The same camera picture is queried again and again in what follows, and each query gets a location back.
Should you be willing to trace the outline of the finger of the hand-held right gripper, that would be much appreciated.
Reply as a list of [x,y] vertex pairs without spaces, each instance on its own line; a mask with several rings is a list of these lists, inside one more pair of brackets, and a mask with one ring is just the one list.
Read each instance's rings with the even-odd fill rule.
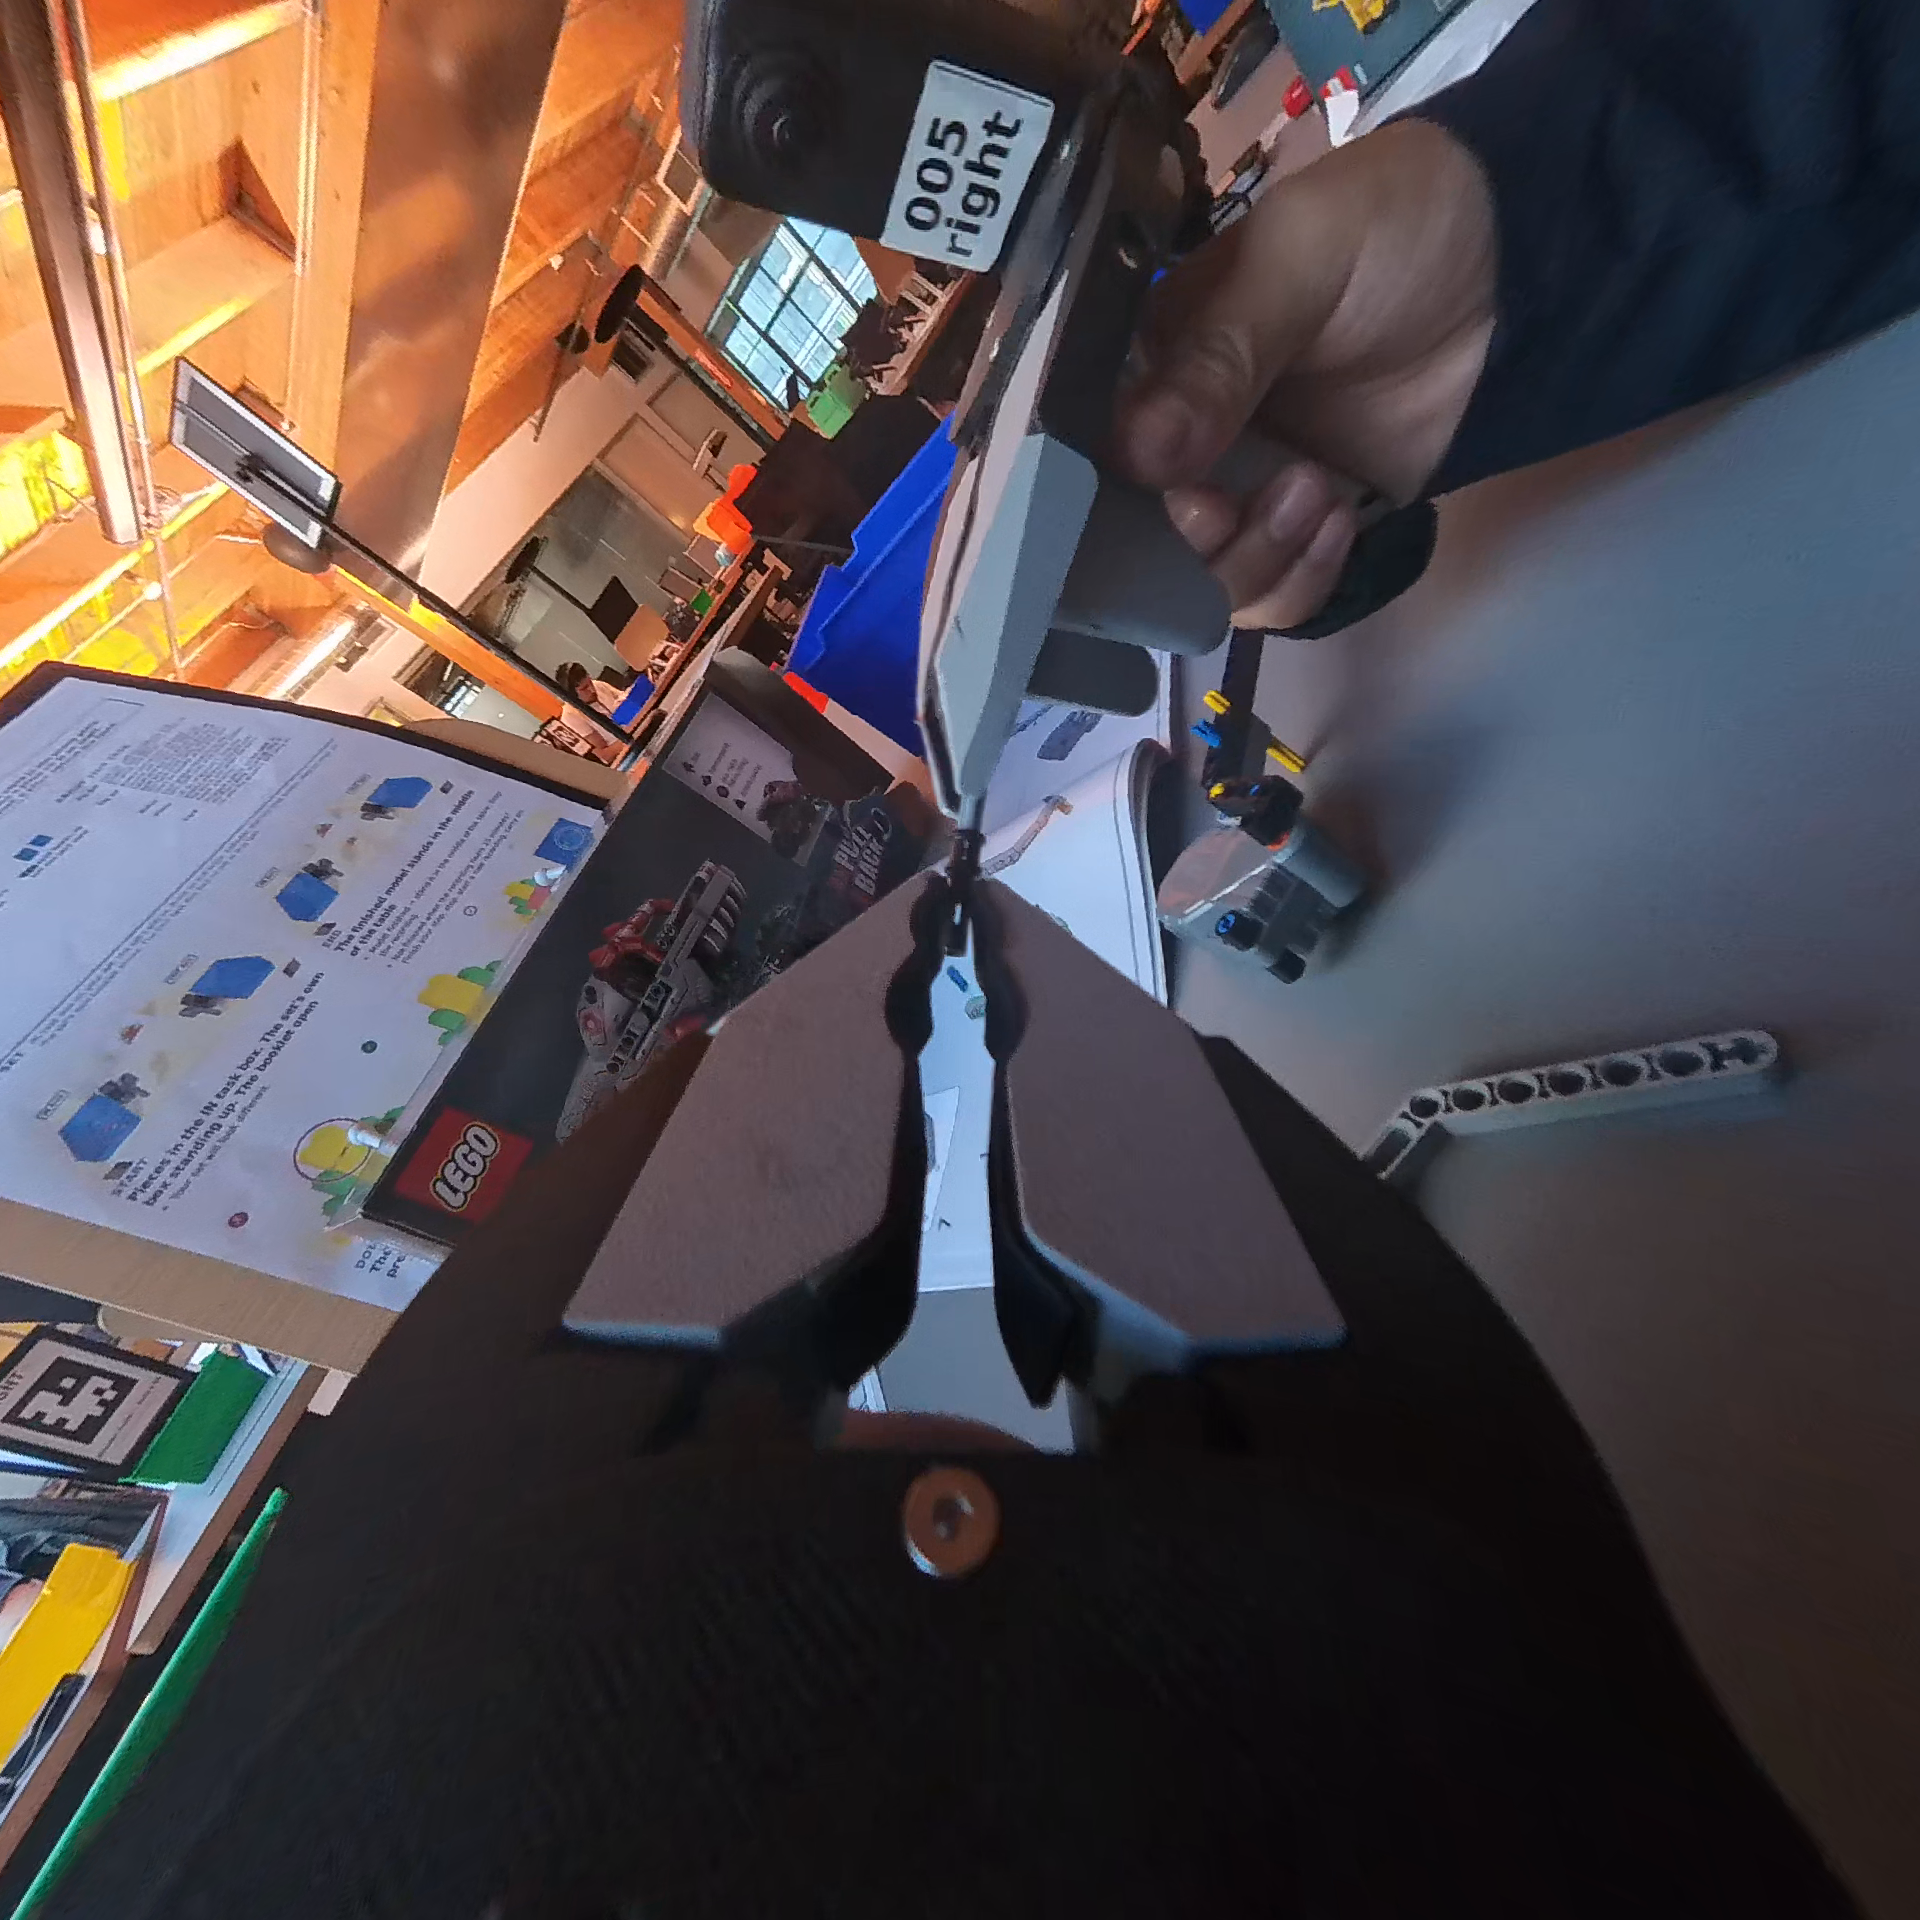
[[945,636],[953,600],[960,600],[960,574],[965,558],[965,450],[953,442],[952,431],[933,432],[933,454],[945,457],[945,477],[933,496],[933,525],[932,525],[932,555],[927,555],[927,586],[923,586],[923,617],[916,617],[916,732],[923,757],[940,757],[940,646]]
[[1041,305],[942,509],[940,805],[953,821],[981,818],[1097,495],[1090,457],[1037,425],[1067,309]]

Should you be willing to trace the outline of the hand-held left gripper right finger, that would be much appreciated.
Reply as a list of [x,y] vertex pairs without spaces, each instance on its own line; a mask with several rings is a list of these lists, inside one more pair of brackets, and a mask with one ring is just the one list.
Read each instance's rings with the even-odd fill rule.
[[1343,1348],[1345,1319],[1203,1042],[1004,883],[970,893],[996,1063],[996,1323],[1079,1450],[1149,1378]]

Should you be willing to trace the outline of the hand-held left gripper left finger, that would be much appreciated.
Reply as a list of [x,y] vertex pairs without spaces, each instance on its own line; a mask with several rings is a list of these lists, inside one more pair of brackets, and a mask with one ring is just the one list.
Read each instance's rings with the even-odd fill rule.
[[940,875],[676,1042],[557,1156],[557,1430],[960,1444],[854,1412],[916,1303]]

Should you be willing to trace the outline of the person's right forearm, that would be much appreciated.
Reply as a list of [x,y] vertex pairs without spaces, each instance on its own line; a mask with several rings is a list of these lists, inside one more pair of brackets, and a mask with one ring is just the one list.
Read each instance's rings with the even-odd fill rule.
[[1911,0],[1553,0],[1387,121],[1472,156],[1492,344],[1423,495],[1623,437],[1920,300]]

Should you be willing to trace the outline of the black lego set box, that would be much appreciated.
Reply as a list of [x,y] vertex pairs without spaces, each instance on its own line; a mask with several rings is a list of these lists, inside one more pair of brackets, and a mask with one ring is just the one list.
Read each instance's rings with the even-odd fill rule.
[[768,664],[715,654],[406,1122],[356,1232],[457,1249],[656,1054],[916,880],[940,832],[916,787]]

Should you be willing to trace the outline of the grey lego motor assembly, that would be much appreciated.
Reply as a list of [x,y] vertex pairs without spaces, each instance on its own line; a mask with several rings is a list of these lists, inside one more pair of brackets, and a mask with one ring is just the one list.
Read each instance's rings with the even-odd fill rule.
[[1185,732],[1198,748],[1207,832],[1168,865],[1159,924],[1280,982],[1298,982],[1366,875],[1305,813],[1305,755],[1258,716],[1263,634],[1239,630],[1203,662]]

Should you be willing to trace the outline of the grey lego beam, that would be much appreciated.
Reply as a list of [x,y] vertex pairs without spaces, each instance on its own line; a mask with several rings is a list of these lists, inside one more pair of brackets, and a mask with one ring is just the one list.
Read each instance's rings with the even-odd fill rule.
[[1392,1111],[1361,1168],[1392,1186],[1413,1186],[1457,1140],[1747,1100],[1781,1073],[1775,1035],[1725,1029],[1418,1085]]

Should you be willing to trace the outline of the person's right hand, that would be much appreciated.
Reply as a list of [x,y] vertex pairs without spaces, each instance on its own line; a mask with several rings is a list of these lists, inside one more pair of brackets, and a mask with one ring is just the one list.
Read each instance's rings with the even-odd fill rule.
[[1492,349],[1497,287],[1492,186],[1423,118],[1284,177],[1161,277],[1109,462],[1161,495],[1239,625],[1321,614],[1358,496],[1427,495]]

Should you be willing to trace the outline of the blue plastic bin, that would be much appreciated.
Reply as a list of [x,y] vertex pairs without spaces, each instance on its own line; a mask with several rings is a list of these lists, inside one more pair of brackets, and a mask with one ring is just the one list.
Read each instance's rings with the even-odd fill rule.
[[854,525],[848,561],[821,574],[786,674],[837,700],[904,755],[927,755],[916,725],[916,654],[932,547],[953,477],[953,437],[927,442]]

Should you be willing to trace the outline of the large window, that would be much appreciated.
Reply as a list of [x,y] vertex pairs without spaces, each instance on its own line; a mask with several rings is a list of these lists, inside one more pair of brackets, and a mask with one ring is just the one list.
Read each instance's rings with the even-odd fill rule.
[[848,232],[778,221],[732,274],[706,337],[765,401],[794,408],[873,297],[878,283]]

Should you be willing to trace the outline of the white instruction booklet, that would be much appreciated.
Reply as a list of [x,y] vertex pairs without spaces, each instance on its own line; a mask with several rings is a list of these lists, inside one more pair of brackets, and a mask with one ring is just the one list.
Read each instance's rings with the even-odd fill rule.
[[[981,875],[1051,913],[1106,966],[1168,1000],[1146,794],[1172,757],[1172,692],[1143,716],[1025,700],[997,761]],[[942,962],[923,1049],[923,1293],[990,1287],[987,1150],[996,1063],[974,959]]]

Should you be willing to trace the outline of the white paper note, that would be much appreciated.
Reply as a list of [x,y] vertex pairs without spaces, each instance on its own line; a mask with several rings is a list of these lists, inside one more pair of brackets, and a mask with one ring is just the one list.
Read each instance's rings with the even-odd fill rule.
[[348,1236],[342,1295],[402,1315],[447,1262],[447,1249],[414,1236]]

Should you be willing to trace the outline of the dark printed box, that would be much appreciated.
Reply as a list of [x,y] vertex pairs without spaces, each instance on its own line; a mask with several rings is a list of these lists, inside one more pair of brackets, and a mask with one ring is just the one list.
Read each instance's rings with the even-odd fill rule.
[[1444,25],[1460,0],[1268,0],[1280,46],[1304,84],[1321,95],[1351,84],[1370,95],[1387,84]]

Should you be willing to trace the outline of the wooden board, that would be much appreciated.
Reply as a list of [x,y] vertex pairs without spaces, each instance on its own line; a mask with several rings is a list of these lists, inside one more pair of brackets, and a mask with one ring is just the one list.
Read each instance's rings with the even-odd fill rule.
[[327,1373],[363,1373],[402,1310],[284,1285],[211,1257],[0,1202],[0,1272],[209,1341],[250,1343]]

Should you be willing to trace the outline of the printed instruction sign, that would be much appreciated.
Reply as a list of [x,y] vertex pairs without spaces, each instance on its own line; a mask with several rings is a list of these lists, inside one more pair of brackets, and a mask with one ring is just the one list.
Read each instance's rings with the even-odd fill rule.
[[380,721],[43,664],[0,730],[0,1191],[331,1293],[607,804]]

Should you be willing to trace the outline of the hanging ceiling panel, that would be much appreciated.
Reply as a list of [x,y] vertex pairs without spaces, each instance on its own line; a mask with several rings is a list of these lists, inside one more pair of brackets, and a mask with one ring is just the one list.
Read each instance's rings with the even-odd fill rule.
[[271,551],[323,571],[342,477],[188,356],[172,364],[167,442],[263,517]]

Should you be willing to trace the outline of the black and white marker card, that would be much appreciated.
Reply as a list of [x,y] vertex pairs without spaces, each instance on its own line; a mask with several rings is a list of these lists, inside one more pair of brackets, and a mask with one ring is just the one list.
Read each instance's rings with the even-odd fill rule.
[[0,1457],[74,1480],[130,1480],[193,1393],[193,1373],[62,1329],[0,1359]]

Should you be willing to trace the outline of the green plastic bin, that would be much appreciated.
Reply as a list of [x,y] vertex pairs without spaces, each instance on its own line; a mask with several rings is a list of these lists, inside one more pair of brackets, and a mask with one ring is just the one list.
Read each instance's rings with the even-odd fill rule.
[[69,1830],[51,1845],[49,1861],[36,1868],[36,1881],[25,1888],[19,1906],[11,1907],[15,1920],[40,1920],[51,1907],[58,1888],[69,1881],[78,1861],[93,1848],[99,1830],[111,1812],[130,1802],[141,1775],[153,1767],[158,1751],[167,1744],[172,1727],[180,1724],[186,1710],[204,1682],[215,1650],[225,1646],[239,1602],[251,1593],[268,1540],[282,1523],[287,1494],[278,1488],[251,1528],[246,1531],[239,1548],[229,1557],[215,1586],[209,1593],[204,1609],[180,1634],[180,1646],[153,1680],[143,1705],[130,1722],[121,1744],[111,1750],[107,1764],[86,1791],[79,1809],[74,1812]]

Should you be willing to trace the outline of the yellow packet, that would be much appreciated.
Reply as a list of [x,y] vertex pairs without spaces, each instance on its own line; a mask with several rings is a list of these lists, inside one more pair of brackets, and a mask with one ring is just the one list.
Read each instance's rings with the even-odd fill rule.
[[0,1634],[0,1791],[11,1802],[69,1727],[107,1650],[134,1586],[137,1557],[69,1544],[51,1567],[25,1577],[3,1598]]

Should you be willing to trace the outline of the ceiling light rail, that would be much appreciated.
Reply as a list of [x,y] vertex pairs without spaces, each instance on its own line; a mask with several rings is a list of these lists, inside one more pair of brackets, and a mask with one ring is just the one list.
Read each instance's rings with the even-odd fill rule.
[[9,0],[0,9],[0,110],[51,331],[58,386],[86,446],[93,509],[104,541],[137,547],[150,532],[137,484],[143,437],[130,420],[137,381],[93,248],[78,142],[90,128],[90,110],[79,103],[86,65],[74,59],[74,22],[74,3]]

